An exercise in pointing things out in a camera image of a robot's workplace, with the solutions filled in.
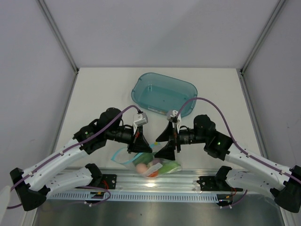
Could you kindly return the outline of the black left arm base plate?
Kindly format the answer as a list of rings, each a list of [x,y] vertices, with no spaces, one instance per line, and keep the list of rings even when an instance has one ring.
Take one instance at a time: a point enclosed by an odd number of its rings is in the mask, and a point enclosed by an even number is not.
[[[117,183],[116,174],[103,174],[99,187],[107,190],[115,190],[116,183]]]

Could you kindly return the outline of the green bell pepper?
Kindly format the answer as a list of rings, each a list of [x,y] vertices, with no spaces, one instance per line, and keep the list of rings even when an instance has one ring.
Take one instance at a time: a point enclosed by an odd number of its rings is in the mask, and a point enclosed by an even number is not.
[[[178,172],[181,171],[182,167],[179,163],[175,162],[175,161],[168,161],[168,162],[164,162],[162,164],[162,167],[158,170],[158,173],[160,175],[162,174],[170,174],[173,172]]]

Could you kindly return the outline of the light green cucumber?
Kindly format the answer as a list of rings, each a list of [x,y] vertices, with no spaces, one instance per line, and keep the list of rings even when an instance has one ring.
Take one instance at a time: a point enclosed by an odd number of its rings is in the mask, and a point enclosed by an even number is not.
[[[153,159],[154,159],[154,156],[151,153],[142,153],[139,157],[137,157],[135,160],[133,160],[133,164],[135,166],[140,163],[148,165]]]

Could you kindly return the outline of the clear zip top bag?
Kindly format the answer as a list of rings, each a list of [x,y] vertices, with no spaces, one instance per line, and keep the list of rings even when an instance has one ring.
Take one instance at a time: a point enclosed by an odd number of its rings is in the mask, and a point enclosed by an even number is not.
[[[129,153],[124,147],[119,149],[111,160],[144,178],[156,178],[182,170],[182,166],[177,161],[155,157],[155,154],[162,148],[161,143],[155,142],[150,145],[150,148],[152,153]]]

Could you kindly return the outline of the orange tomato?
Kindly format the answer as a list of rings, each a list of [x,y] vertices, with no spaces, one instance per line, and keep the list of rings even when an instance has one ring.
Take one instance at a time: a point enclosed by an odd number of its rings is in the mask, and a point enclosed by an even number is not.
[[[155,178],[158,176],[158,171],[155,171],[153,173],[151,173],[150,175],[148,175],[148,178]]]

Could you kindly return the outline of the brown egg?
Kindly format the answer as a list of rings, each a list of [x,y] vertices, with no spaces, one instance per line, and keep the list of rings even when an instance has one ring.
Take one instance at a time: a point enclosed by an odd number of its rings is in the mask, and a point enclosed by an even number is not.
[[[148,170],[148,167],[144,163],[139,163],[136,165],[135,169],[139,174],[143,174]]]

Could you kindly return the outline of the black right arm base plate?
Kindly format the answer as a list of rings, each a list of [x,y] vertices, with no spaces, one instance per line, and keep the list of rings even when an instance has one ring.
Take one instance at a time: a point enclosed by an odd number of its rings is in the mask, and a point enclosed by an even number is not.
[[[225,179],[218,178],[217,176],[200,176],[197,180],[200,185],[201,191],[219,191],[219,192],[242,192],[243,188],[231,187]]]

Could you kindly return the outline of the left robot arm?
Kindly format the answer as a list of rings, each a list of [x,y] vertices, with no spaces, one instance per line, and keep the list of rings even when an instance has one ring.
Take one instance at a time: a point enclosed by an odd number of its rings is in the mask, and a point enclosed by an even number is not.
[[[61,171],[105,147],[108,140],[126,144],[129,153],[151,153],[152,148],[143,135],[143,126],[148,123],[146,113],[138,110],[132,125],[123,124],[123,113],[125,110],[108,108],[98,119],[76,132],[60,150],[27,169],[13,169],[10,172],[12,189],[23,210],[31,211],[52,195],[72,188],[105,189],[103,174],[94,163],[69,174],[61,174]]]

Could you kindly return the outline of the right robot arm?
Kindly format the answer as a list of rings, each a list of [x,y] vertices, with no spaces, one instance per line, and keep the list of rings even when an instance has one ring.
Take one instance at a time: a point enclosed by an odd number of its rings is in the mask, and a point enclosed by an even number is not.
[[[301,168],[287,167],[240,147],[233,138],[218,132],[207,115],[194,118],[193,128],[183,129],[170,117],[165,130],[156,139],[166,145],[156,153],[158,158],[175,159],[182,145],[204,144],[204,151],[213,158],[233,163],[245,169],[239,171],[222,166],[215,175],[220,190],[241,188],[272,198],[281,208],[298,213],[301,208]]]

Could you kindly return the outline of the purple eggplant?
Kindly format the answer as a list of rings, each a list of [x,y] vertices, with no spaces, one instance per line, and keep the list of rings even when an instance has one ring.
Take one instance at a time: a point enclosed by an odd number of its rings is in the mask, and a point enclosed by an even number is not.
[[[154,165],[156,165],[156,164],[158,164],[158,163],[162,163],[162,160],[160,159],[160,158],[155,158],[155,159],[153,159],[150,163],[149,163],[149,166],[154,166]]]

